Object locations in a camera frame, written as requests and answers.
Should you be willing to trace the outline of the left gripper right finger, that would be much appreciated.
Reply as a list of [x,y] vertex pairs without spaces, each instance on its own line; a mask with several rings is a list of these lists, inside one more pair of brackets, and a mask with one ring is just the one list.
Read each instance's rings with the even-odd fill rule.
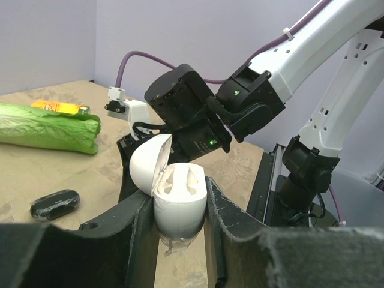
[[383,286],[383,229],[268,227],[205,182],[209,287]]

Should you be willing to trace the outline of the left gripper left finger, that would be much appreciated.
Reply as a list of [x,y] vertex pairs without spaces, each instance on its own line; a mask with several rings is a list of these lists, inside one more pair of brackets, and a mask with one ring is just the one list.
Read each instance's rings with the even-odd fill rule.
[[158,234],[151,197],[136,192],[83,223],[1,225],[2,287],[153,287]]

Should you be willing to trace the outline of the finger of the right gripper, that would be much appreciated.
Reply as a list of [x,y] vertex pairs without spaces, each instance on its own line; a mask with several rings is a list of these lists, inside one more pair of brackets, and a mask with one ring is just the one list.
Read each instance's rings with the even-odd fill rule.
[[122,183],[118,199],[118,202],[121,202],[138,190],[130,176],[130,160],[133,152],[139,146],[139,142],[128,134],[120,138],[116,144],[122,161]]

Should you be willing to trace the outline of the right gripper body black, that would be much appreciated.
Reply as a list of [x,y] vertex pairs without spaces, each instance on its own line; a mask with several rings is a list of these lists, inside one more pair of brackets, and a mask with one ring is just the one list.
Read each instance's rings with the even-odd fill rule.
[[169,164],[191,162],[217,149],[230,152],[232,137],[206,99],[212,91],[188,64],[157,78],[144,99],[172,135]]

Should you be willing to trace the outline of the white earbud charging case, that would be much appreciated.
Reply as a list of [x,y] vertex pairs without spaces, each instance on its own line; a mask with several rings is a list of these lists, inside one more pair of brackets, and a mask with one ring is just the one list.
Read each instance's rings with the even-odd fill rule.
[[131,156],[130,176],[139,190],[153,198],[159,232],[171,240],[191,239],[204,222],[205,170],[193,163],[169,164],[171,145],[171,134],[141,144]]

